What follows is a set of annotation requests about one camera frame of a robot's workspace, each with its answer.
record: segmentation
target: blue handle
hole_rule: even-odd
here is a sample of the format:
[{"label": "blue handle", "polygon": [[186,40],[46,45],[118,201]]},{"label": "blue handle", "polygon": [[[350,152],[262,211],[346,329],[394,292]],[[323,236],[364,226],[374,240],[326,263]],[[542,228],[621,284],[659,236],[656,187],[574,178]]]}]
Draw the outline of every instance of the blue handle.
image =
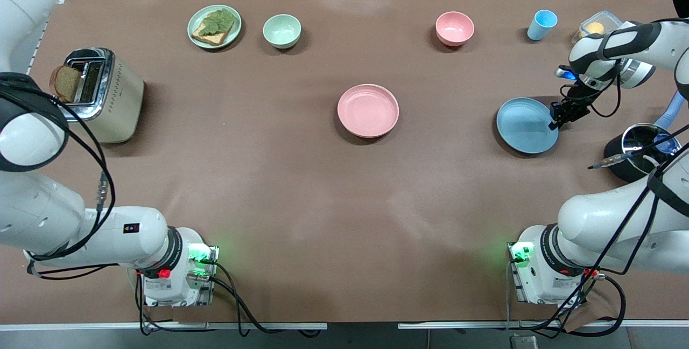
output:
[{"label": "blue handle", "polygon": [[674,122],[674,118],[677,117],[677,113],[679,113],[679,109],[682,108],[682,104],[684,104],[684,97],[677,91],[674,97],[672,97],[672,101],[670,101],[667,109],[665,109],[665,112],[653,124],[665,130],[669,130],[670,125]]}]

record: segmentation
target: blue cup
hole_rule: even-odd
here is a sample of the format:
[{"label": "blue cup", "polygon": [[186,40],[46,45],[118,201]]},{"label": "blue cup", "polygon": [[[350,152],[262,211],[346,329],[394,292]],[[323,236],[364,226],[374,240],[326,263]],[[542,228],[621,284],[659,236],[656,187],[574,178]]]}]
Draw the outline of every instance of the blue cup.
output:
[{"label": "blue cup", "polygon": [[551,10],[539,10],[533,16],[531,26],[526,32],[532,40],[542,40],[558,24],[558,16]]}]

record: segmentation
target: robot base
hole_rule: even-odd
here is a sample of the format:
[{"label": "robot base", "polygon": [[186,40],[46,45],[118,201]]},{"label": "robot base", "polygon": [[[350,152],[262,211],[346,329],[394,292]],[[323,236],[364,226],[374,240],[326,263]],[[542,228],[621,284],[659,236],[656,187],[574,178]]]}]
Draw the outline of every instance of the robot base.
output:
[{"label": "robot base", "polygon": [[144,278],[146,304],[172,307],[210,305],[214,283],[208,278],[215,275],[216,266],[199,263],[197,257],[202,254],[203,260],[216,262],[219,248],[206,246],[193,229],[177,228],[177,231],[182,238],[179,262],[167,278]]},{"label": "robot base", "polygon": [[[545,229],[542,225],[531,226],[522,232],[519,241],[510,244],[511,259],[526,259],[512,264],[512,274],[519,302],[560,306],[579,285],[581,275],[562,275],[549,266],[541,242]],[[568,304],[575,302],[576,296]]]}]

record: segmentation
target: transparent food container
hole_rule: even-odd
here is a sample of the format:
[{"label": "transparent food container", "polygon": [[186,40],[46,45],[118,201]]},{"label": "transparent food container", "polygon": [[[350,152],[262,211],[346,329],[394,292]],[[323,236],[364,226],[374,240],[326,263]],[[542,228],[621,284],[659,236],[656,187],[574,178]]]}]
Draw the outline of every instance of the transparent food container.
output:
[{"label": "transparent food container", "polygon": [[613,15],[612,12],[603,10],[596,15],[584,20],[579,29],[572,37],[572,43],[576,43],[579,39],[593,33],[605,34],[612,30],[617,30],[622,25],[622,21]]}]

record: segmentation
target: pink bowl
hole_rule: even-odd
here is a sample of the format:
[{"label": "pink bowl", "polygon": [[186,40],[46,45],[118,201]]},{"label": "pink bowl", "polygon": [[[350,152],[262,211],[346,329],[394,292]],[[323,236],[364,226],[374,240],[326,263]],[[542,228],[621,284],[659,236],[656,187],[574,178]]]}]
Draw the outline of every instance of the pink bowl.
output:
[{"label": "pink bowl", "polygon": [[348,89],[338,102],[342,125],[356,136],[376,138],[389,133],[399,118],[399,104],[388,89],[362,84]]},{"label": "pink bowl", "polygon": [[450,11],[438,16],[435,33],[438,39],[448,46],[460,46],[473,35],[472,19],[463,13]]}]

